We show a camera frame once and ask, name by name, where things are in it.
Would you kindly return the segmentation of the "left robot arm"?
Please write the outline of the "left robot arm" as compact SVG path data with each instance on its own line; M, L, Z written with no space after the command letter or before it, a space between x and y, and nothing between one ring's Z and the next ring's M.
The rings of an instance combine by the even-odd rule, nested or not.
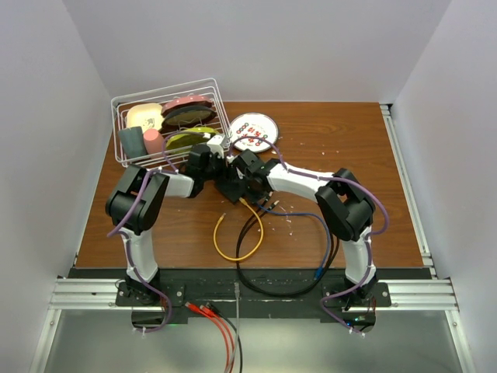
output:
M224 169L224 154L214 146L195 145L178 172L129 166L109 196L105 211L121 237L127 260L125 284L144 305L162 301L160 270L155 259L152 227L166 197L194 198L205 182Z

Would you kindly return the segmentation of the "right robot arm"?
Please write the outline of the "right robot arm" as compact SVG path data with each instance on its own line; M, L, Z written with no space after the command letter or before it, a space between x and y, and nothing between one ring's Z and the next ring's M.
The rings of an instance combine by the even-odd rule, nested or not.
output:
M312 172L279 159L264 162L249 150L230 156L228 162L253 195L286 192L315 202L330 233L342 241L346 297L354 305L364 305L373 297L376 267L372 259L371 233L375 206L372 197L349 170Z

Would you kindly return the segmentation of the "black network switch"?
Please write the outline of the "black network switch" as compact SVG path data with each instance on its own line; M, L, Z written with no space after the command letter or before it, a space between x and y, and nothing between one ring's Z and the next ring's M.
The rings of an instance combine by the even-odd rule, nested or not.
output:
M246 197L248 191L247 179L245 177L240 178L239 175L222 176L215 181L215 187L233 204Z

